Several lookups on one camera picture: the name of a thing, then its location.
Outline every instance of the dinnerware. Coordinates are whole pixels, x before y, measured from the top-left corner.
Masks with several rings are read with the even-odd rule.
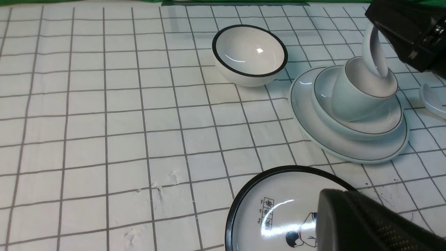
[[[319,118],[311,104],[311,91],[314,79],[323,69],[318,67],[306,71],[294,80],[290,88],[289,103],[303,134],[325,152],[346,161],[377,164],[397,156],[409,139],[404,116],[392,133],[373,141],[346,138]]]
[[[357,140],[373,140],[395,130],[401,123],[403,110],[396,96],[386,101],[370,115],[354,122],[338,119],[331,108],[331,95],[342,66],[331,66],[321,71],[313,84],[311,101],[319,118],[331,129]]]
[[[366,117],[392,98],[398,82],[392,71],[385,78],[373,75],[362,57],[345,63],[333,87],[331,106],[337,118],[355,121]]]
[[[252,25],[220,30],[212,41],[215,66],[229,81],[248,87],[273,81],[288,61],[288,52],[271,32]]]
[[[317,168],[282,166],[249,180],[235,197],[225,229],[226,251],[317,250],[319,193],[355,191]]]
[[[362,47],[364,64],[371,73],[380,78],[388,74],[386,56],[379,38],[379,30],[373,23],[369,22],[364,34]]]
[[[431,113],[439,116],[442,119],[446,119],[446,108],[442,106],[438,98],[432,92],[432,89],[427,84],[423,84],[419,90],[420,100],[424,104],[424,107]]]

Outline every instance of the teacup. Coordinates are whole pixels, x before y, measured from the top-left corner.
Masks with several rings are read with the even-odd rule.
[[[347,122],[366,117],[396,94],[398,82],[389,69],[384,78],[371,73],[362,57],[347,61],[333,87],[334,115]]]

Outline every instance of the stacked dishes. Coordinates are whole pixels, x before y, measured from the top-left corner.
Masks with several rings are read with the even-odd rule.
[[[370,24],[362,57],[305,72],[293,82],[289,101],[302,131],[319,147],[348,161],[381,163],[408,141],[397,89]]]

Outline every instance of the plate with black rim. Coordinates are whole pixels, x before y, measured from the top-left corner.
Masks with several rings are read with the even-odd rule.
[[[313,167],[282,166],[249,180],[229,209],[226,251],[315,251],[319,193],[355,191],[344,180]]]

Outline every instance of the white ceramic bowl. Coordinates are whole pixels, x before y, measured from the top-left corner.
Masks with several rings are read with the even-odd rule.
[[[233,25],[212,41],[215,66],[229,81],[248,87],[273,81],[288,61],[285,45],[271,32],[252,25]]]
[[[328,127],[355,140],[374,140],[393,132],[401,123],[403,111],[396,97],[372,112],[369,116],[354,122],[342,121],[333,114],[331,94],[342,66],[331,66],[320,72],[311,92],[311,103],[318,117]]]

